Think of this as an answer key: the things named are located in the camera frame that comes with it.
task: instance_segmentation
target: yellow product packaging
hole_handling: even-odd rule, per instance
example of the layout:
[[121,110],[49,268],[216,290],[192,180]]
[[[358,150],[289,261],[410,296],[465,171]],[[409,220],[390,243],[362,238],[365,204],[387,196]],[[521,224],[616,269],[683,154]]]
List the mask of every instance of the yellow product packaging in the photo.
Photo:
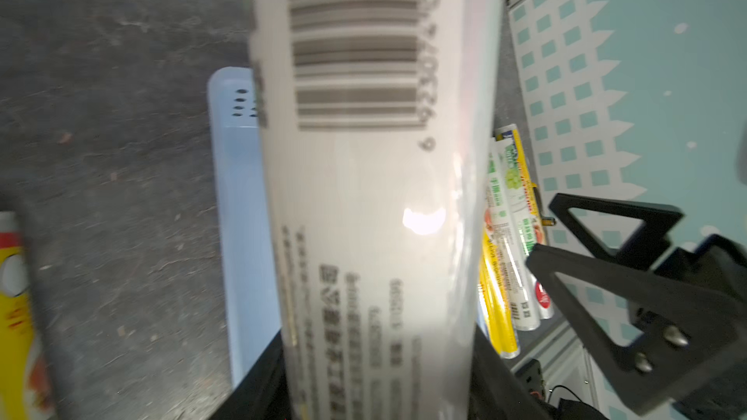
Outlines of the yellow product packaging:
[[535,243],[546,245],[547,239],[545,238],[545,230],[542,228],[542,213],[539,211],[539,208],[537,208],[537,199],[534,197],[534,189],[532,187],[533,183],[529,175],[527,159],[524,155],[524,147],[521,145],[521,138],[518,135],[518,129],[515,124],[499,128],[496,132],[495,138],[497,141],[506,138],[512,140],[511,163],[516,166],[516,170],[518,171],[519,178],[517,180],[521,181],[521,187],[523,187],[522,199],[524,200],[527,213],[531,218],[531,234],[528,235],[530,235],[532,242],[528,245],[528,254]]
[[490,342],[504,359],[519,354],[516,333],[511,322],[511,312],[503,277],[498,266],[498,254],[487,230],[482,232],[482,259],[480,261],[480,305],[485,316]]
[[0,211],[0,419],[56,418],[15,213]]

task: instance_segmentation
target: black cable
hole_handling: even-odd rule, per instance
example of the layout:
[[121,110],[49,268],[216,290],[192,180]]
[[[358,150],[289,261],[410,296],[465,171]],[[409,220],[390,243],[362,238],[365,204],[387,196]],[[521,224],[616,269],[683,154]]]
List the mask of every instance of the black cable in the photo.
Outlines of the black cable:
[[550,395],[547,397],[547,403],[548,404],[550,403],[550,399],[553,397],[553,393],[555,393],[555,389],[557,389],[557,388],[565,388],[565,390],[567,390],[568,392],[570,392],[571,394],[573,394],[573,397],[575,397],[576,399],[578,399],[578,401],[580,403],[585,404],[585,402],[581,400],[581,397],[576,396],[576,393],[573,392],[571,390],[571,388],[569,388],[567,386],[564,386],[562,384],[559,384],[559,385],[555,386],[554,388],[550,389]]

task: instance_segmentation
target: cling film roll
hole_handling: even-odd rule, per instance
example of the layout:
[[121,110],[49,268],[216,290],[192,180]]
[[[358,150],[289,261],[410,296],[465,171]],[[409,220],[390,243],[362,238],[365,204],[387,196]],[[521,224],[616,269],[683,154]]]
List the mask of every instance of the cling film roll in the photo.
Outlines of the cling film roll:
[[294,418],[464,420],[503,0],[248,1]]
[[[542,226],[542,216],[537,208],[537,199],[534,197],[524,148],[521,145],[521,138],[515,124],[500,128],[496,138],[498,140],[495,144],[498,146],[500,156],[498,168],[502,172],[506,172],[508,203],[516,220],[524,255],[529,256],[536,243],[546,245],[547,239]],[[555,312],[550,295],[547,294],[534,275],[529,271],[528,274],[539,317],[542,319],[552,318]]]
[[506,197],[506,174],[500,170],[499,152],[491,144],[488,153],[488,210],[498,261],[506,277],[509,307],[514,327],[519,331],[534,331],[539,326],[536,299],[533,296],[529,270],[524,261],[518,228]]
[[0,211],[0,418],[56,418],[14,212]]
[[495,246],[488,233],[482,233],[482,259],[480,261],[479,297],[488,327],[490,342],[504,359],[519,354],[516,333],[511,324],[511,313],[506,286],[500,274]]

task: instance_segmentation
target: red and yellow label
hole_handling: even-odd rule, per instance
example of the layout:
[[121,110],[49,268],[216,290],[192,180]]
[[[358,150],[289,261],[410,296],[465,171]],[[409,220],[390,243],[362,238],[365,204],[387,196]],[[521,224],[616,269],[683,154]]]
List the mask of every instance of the red and yellow label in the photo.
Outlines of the red and yellow label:
[[516,354],[518,344],[511,322],[508,294],[500,272],[498,254],[487,230],[482,231],[479,290],[486,306],[484,316],[493,348],[504,356]]
[[46,364],[35,338],[19,234],[0,233],[0,418],[54,416]]
[[529,206],[529,213],[532,216],[539,216],[537,210],[537,200],[534,198],[534,190],[532,189],[532,179],[529,177],[529,168],[527,167],[527,158],[524,157],[524,147],[521,146],[521,138],[519,138],[518,130],[514,129],[513,138],[514,145],[516,145],[516,162],[518,163],[518,171],[521,175],[521,183],[524,185],[524,193],[527,195],[527,205]]

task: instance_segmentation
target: black metal bracket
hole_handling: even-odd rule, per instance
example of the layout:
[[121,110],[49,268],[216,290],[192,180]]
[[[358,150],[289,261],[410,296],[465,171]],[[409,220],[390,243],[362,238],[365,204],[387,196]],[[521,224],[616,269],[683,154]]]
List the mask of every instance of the black metal bracket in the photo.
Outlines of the black metal bracket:
[[[571,208],[638,218],[643,224],[615,252]],[[747,258],[738,245],[722,237],[707,241],[690,257],[710,269],[700,275],[692,272],[693,263],[683,261],[686,252],[677,249],[659,275],[645,270],[669,246],[666,233],[682,217],[675,208],[558,194],[550,209],[595,257],[535,245],[527,265],[632,411],[642,415],[670,397],[686,398],[747,358],[747,306],[739,292],[728,290],[747,283]],[[722,270],[719,285],[711,282],[714,269]],[[653,316],[639,325],[644,333],[628,347],[615,344],[558,274],[642,305]]]
[[[531,396],[477,326],[473,347],[468,420],[604,420],[597,410],[581,402],[563,399],[555,408]],[[291,405],[278,332],[210,420],[288,418],[291,418]]]
[[[574,208],[640,219],[642,224],[618,250],[612,250],[576,218],[571,212]],[[672,245],[667,232],[684,217],[682,211],[673,206],[565,193],[555,195],[550,210],[594,257],[633,269],[649,269],[654,264]]]

